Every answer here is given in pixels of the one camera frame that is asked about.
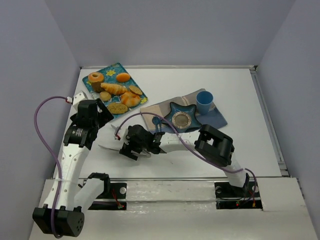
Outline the metal serving tongs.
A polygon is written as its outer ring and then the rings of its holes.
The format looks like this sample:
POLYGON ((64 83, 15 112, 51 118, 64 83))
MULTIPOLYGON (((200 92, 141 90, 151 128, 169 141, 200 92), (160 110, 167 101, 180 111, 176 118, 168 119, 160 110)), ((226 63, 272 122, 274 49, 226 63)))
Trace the metal serving tongs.
MULTIPOLYGON (((123 143, 126 143, 129 145, 128 140, 127 140, 127 142, 115 140, 114 133, 117 129, 118 129, 118 127, 116 127, 112 124, 110 126, 104 126, 102 128, 102 135, 97 138, 98 146, 102 149, 111 150, 111 151, 115 151, 115 152, 119 153, 120 149, 123 146, 123 143)), ((140 152, 135 151, 135 152, 138 153, 138 157, 145 157, 145 158, 151 157, 151 154, 146 150, 142 150, 140 152)))

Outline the brown-crust bread slice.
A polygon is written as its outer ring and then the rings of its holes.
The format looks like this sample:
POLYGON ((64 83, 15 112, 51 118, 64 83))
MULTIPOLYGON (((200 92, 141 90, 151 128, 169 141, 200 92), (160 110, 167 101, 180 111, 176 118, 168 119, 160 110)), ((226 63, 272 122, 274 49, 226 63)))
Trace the brown-crust bread slice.
POLYGON ((137 86, 134 85, 130 85, 128 87, 128 89, 130 90, 130 92, 132 92, 135 95, 141 96, 143 94, 143 92, 141 91, 140 88, 138 88, 137 86))

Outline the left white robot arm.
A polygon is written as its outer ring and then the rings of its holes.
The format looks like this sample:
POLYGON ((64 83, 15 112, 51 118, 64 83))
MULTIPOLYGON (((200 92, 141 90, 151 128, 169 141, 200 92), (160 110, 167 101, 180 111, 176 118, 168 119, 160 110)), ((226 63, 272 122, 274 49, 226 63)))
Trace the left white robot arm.
POLYGON ((91 173, 83 187, 79 177, 84 162, 98 136, 100 128, 114 117, 100 99, 66 98, 76 109, 71 116, 62 146, 61 158, 54 157, 57 174, 41 207, 33 210, 32 218, 44 234, 55 238, 78 237, 85 212, 101 194, 111 191, 110 177, 106 173, 91 173))

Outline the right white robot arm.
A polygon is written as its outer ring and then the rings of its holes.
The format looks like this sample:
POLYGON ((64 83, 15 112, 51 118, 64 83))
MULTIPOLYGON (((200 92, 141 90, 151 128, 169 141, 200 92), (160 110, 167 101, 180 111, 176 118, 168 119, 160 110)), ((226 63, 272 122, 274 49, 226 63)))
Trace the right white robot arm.
POLYGON ((159 155, 190 151, 209 165, 221 169, 232 187, 245 189, 248 186, 248 174, 233 158, 233 139, 208 124, 203 125, 198 131, 178 134, 152 133, 136 124, 126 129, 121 140, 123 145, 119 153, 132 160, 136 161, 137 154, 142 152, 159 155))

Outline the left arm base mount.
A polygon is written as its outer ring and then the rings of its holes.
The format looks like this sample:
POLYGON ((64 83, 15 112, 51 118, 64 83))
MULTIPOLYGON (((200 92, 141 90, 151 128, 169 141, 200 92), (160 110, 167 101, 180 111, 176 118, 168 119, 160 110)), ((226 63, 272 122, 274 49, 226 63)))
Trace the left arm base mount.
POLYGON ((96 200, 88 208, 98 211, 125 211, 127 209, 126 194, 127 183, 111 182, 106 173, 91 173, 89 179, 99 179, 103 181, 103 192, 97 196, 96 200))

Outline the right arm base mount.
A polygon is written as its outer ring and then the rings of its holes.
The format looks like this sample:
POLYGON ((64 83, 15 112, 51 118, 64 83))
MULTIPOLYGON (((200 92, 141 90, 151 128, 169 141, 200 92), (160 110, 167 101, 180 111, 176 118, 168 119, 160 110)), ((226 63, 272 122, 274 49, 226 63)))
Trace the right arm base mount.
POLYGON ((214 187, 218 210, 263 209, 258 183, 250 180, 248 173, 243 188, 228 181, 215 182, 214 187))

